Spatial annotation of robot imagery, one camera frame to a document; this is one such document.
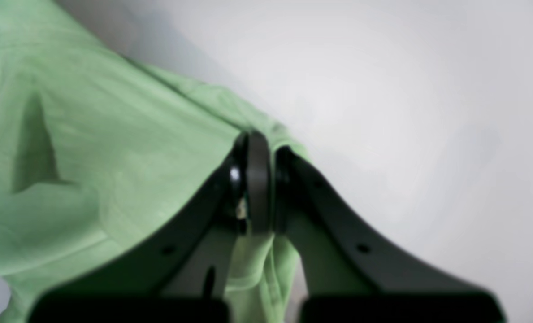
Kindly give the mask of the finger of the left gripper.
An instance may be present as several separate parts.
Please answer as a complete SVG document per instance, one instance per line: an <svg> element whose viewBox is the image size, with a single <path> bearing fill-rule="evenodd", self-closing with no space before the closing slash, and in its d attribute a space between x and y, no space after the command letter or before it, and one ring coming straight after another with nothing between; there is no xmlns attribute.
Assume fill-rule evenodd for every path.
<svg viewBox="0 0 533 323"><path fill-rule="evenodd" d="M287 238L309 297L302 323L504 323L496 297L404 251L361 219L326 178L264 135L247 137L249 232Z"/></svg>
<svg viewBox="0 0 533 323"><path fill-rule="evenodd" d="M230 323L223 300L240 233L247 133L162 228L114 260L46 292L30 323Z"/></svg>

